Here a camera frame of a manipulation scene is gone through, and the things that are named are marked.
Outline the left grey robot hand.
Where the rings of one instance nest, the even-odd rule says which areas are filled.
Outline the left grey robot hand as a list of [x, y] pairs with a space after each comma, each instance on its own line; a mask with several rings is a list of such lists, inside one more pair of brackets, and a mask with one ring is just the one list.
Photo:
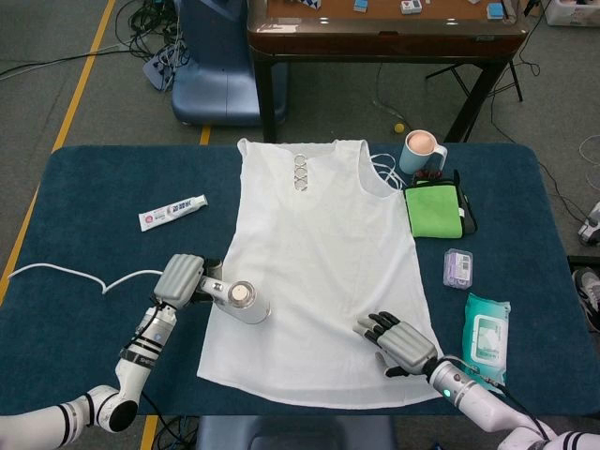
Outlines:
[[222, 279], [221, 259], [174, 254], [157, 282], [154, 297], [159, 304], [177, 310], [189, 304], [212, 303], [214, 296], [202, 288], [206, 278]]

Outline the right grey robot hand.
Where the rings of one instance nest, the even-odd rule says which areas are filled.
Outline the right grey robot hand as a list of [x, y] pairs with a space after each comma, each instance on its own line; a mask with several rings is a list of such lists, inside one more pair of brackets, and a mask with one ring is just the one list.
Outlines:
[[436, 346], [388, 311], [359, 318], [352, 330], [379, 349], [376, 361], [387, 378], [426, 376], [429, 380], [439, 364]]

